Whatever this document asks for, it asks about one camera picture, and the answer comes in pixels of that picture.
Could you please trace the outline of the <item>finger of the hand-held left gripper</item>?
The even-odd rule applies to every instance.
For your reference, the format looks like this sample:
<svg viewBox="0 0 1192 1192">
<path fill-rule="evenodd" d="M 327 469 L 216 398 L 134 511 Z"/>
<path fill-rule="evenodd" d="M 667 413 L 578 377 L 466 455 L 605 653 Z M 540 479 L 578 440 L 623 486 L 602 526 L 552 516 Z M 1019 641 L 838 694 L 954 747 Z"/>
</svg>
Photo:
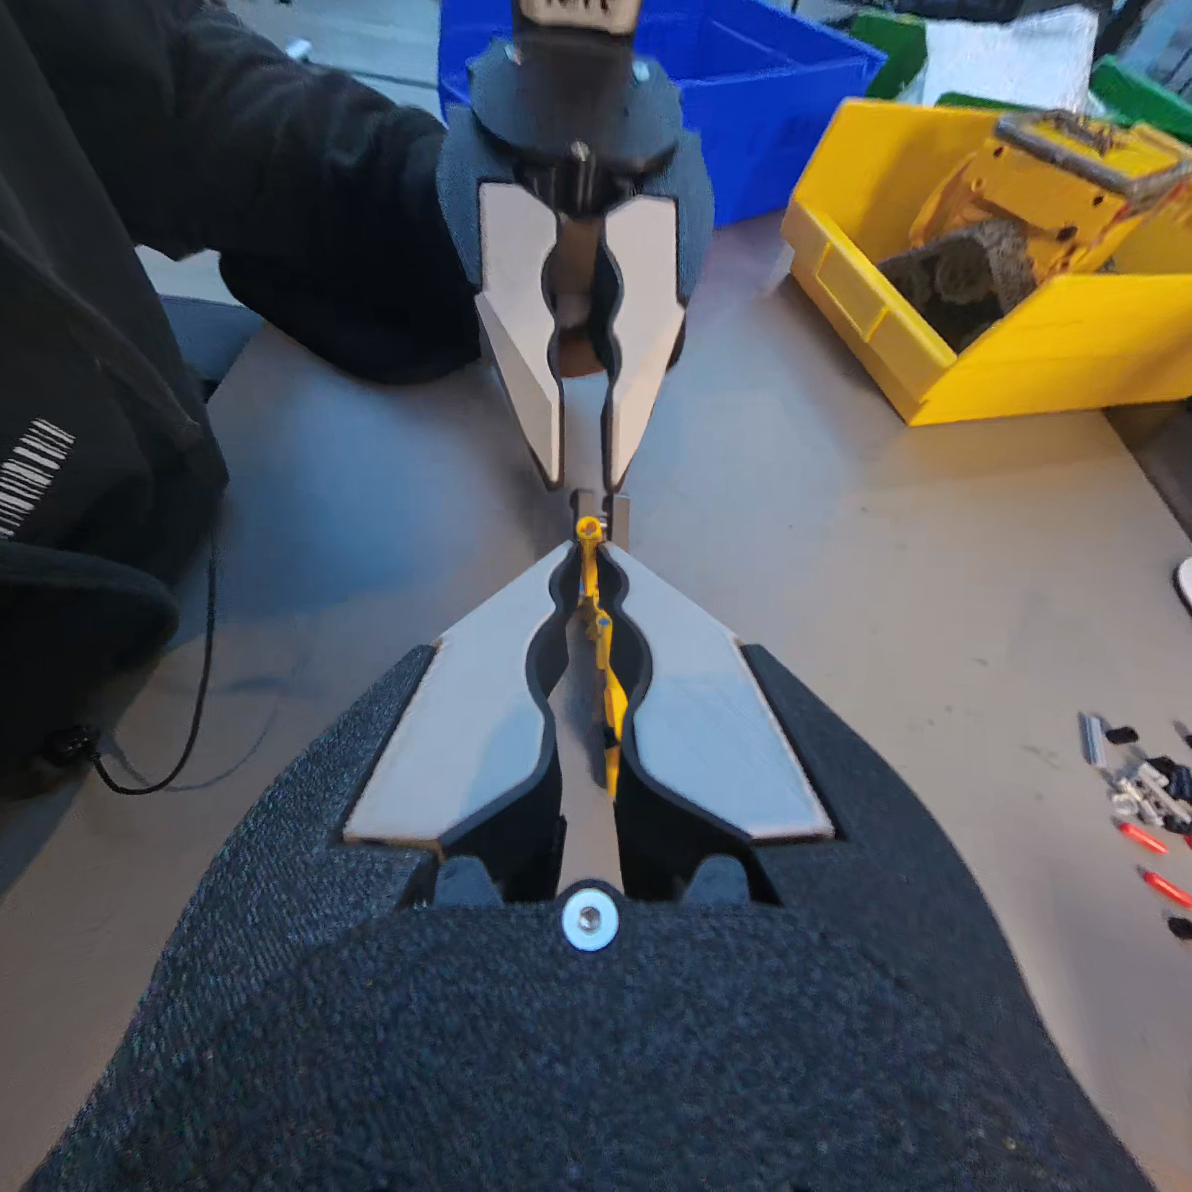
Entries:
<svg viewBox="0 0 1192 1192">
<path fill-rule="evenodd" d="M 640 196 L 605 219 L 615 294 L 606 325 L 613 368 L 606 392 L 606 492 L 621 492 L 645 439 L 686 320 L 677 281 L 677 211 Z"/>
<path fill-rule="evenodd" d="M 516 184 L 483 184 L 482 290 L 476 306 L 520 432 L 548 489 L 564 477 L 562 384 L 557 313 L 547 267 L 557 249 L 557 213 Z"/>
</svg>

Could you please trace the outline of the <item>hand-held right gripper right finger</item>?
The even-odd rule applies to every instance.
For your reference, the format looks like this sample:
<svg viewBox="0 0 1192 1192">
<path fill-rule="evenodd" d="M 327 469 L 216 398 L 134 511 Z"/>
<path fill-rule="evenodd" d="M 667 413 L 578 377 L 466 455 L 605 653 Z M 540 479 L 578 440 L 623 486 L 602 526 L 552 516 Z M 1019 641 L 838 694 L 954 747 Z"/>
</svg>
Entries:
<svg viewBox="0 0 1192 1192">
<path fill-rule="evenodd" d="M 751 845 L 831 841 L 835 825 L 747 662 L 737 633 L 618 545 L 618 582 L 635 775 Z"/>
</svg>

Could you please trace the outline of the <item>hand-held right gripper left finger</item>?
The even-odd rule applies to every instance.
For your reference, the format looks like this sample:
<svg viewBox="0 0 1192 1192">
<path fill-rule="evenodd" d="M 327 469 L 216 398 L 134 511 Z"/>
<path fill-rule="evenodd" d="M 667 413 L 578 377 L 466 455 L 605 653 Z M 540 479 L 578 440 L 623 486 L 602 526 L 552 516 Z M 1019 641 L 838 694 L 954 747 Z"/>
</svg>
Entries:
<svg viewBox="0 0 1192 1192">
<path fill-rule="evenodd" d="M 456 622 L 345 822 L 348 843 L 457 845 L 533 778 L 547 741 L 530 656 L 560 611 L 552 582 L 575 560 L 558 545 Z"/>
</svg>

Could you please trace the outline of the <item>grey and yellow brick assembly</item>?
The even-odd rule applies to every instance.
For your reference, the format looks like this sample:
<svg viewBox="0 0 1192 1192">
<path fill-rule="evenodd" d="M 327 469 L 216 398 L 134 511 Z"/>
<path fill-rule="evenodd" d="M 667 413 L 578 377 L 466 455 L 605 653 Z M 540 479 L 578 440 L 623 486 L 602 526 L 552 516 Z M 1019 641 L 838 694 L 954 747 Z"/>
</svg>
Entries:
<svg viewBox="0 0 1192 1192">
<path fill-rule="evenodd" d="M 588 520 L 601 524 L 605 543 L 612 543 L 625 553 L 632 551 L 632 500 L 621 494 L 604 494 L 595 489 L 572 490 L 571 514 L 575 533 Z"/>
</svg>

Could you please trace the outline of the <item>yellow plastic bin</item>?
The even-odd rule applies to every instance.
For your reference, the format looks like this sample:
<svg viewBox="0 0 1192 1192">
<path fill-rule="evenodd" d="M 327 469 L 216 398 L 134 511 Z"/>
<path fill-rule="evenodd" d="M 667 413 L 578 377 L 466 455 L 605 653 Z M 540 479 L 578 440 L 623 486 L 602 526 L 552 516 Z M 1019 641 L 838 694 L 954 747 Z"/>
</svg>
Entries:
<svg viewBox="0 0 1192 1192">
<path fill-rule="evenodd" d="M 1134 232 L 1120 273 L 1048 281 L 963 352 L 880 274 L 994 118 L 845 100 L 782 220 L 797 284 L 911 428 L 1190 399 L 1190 218 Z"/>
</svg>

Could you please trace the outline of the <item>yellow tracked brick vehicle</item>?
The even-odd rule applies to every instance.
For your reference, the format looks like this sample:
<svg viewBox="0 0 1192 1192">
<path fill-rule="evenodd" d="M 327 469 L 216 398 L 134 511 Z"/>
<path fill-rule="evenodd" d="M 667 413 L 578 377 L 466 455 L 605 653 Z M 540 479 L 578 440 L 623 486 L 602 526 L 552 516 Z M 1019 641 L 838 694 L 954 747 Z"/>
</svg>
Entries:
<svg viewBox="0 0 1192 1192">
<path fill-rule="evenodd" d="M 1134 233 L 1190 206 L 1190 147 L 1063 110 L 1002 114 L 880 273 L 955 354 L 1052 280 L 1117 274 Z"/>
</svg>

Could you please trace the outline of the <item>person's left forearm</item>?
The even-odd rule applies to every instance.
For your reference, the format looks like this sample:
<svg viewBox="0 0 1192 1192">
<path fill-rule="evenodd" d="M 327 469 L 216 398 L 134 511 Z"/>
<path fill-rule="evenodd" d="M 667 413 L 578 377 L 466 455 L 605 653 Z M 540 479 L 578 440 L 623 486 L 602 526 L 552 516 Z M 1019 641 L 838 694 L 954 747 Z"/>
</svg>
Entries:
<svg viewBox="0 0 1192 1192">
<path fill-rule="evenodd" d="M 137 246 L 340 371 L 429 384 L 482 354 L 438 198 L 445 128 L 294 62 L 225 3 L 6 3 Z"/>
</svg>

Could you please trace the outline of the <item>grey desk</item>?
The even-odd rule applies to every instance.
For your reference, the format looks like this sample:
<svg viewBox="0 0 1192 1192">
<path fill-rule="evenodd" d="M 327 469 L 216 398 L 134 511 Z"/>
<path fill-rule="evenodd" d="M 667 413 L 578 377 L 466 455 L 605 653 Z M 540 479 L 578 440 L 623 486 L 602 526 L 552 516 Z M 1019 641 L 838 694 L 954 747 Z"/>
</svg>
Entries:
<svg viewBox="0 0 1192 1192">
<path fill-rule="evenodd" d="M 1190 1190 L 1190 946 L 1079 738 L 1097 711 L 1187 755 L 1188 538 L 1099 413 L 904 428 L 787 270 L 775 219 L 713 246 L 628 480 L 632 553 L 899 770 L 1089 1096 L 1160 1188 Z M 263 791 L 568 530 L 484 368 L 377 389 L 262 330 L 210 412 L 232 483 L 182 782 L 3 808 L 3 1190 L 86 1103 Z"/>
</svg>

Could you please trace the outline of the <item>blue plastic bin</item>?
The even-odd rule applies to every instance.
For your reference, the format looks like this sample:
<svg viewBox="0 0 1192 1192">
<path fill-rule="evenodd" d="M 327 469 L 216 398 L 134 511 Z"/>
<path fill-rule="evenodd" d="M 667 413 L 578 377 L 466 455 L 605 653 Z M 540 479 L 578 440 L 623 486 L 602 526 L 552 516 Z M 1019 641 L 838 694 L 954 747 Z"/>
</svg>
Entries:
<svg viewBox="0 0 1192 1192">
<path fill-rule="evenodd" d="M 636 52 L 680 93 L 701 140 L 717 229 L 787 208 L 831 118 L 863 97 L 886 54 L 754 2 L 545 3 L 552 16 L 635 15 Z"/>
</svg>

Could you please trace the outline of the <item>grey fabric seat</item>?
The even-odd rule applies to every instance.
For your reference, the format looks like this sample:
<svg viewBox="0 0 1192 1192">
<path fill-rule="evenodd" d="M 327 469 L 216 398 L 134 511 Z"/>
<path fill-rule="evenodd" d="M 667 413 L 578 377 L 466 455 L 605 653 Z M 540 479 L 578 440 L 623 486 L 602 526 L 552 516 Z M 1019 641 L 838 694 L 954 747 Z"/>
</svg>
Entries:
<svg viewBox="0 0 1192 1192">
<path fill-rule="evenodd" d="M 219 272 L 218 253 L 205 250 L 175 262 L 140 246 L 137 255 L 186 364 L 205 384 L 222 384 L 264 321 L 232 296 Z"/>
</svg>

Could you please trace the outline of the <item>green plastic bin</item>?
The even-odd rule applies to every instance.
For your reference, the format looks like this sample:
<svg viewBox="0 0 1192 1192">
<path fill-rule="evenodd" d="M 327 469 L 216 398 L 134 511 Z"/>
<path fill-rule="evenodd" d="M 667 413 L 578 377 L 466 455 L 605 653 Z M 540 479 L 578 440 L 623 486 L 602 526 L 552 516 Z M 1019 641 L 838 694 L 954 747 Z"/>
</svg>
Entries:
<svg viewBox="0 0 1192 1192">
<path fill-rule="evenodd" d="M 914 10 L 863 8 L 853 16 L 849 35 L 886 54 L 886 64 L 869 86 L 868 97 L 923 106 L 923 71 L 929 59 L 927 22 L 961 20 L 1005 25 L 1036 12 L 1085 6 L 1097 13 L 1096 3 L 938 3 Z M 946 94 L 930 108 L 1028 111 L 995 100 Z M 1103 117 L 1120 127 L 1147 124 L 1190 144 L 1190 100 L 1150 80 L 1117 57 L 1093 53 L 1090 94 L 1078 115 Z"/>
</svg>

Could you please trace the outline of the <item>pile of small brick pins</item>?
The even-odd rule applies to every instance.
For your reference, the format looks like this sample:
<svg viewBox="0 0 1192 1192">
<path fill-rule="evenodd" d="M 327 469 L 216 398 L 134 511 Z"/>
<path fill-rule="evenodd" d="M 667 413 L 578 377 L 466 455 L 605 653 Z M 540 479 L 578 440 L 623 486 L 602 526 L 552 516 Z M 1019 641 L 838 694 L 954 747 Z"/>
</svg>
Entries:
<svg viewBox="0 0 1192 1192">
<path fill-rule="evenodd" d="M 1167 931 L 1184 947 L 1191 936 L 1190 757 L 1148 748 L 1141 731 L 1095 711 L 1078 714 L 1080 751 L 1097 775 L 1116 834 L 1136 853 L 1141 885 L 1161 906 Z"/>
</svg>

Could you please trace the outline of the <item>clear plastic bags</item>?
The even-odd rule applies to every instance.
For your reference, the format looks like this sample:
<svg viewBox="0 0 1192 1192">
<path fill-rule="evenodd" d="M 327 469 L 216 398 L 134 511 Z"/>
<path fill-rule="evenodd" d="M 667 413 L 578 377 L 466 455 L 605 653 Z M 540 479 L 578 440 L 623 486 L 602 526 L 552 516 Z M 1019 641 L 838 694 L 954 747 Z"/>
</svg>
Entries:
<svg viewBox="0 0 1192 1192">
<path fill-rule="evenodd" d="M 933 107 L 957 94 L 1029 110 L 1083 111 L 1097 37 L 1099 16 L 1082 5 L 1005 25 L 929 20 L 921 103 Z"/>
</svg>

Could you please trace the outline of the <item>person's black hoodie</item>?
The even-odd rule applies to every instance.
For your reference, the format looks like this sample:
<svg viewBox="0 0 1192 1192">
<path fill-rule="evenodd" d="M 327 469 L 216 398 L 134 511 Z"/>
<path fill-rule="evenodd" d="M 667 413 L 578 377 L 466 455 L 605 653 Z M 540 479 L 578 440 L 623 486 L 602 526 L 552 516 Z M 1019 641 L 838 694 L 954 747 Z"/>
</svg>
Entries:
<svg viewBox="0 0 1192 1192">
<path fill-rule="evenodd" d="M 178 232 L 191 5 L 3 3 L 3 792 L 175 633 L 228 483 L 137 255 Z"/>
</svg>

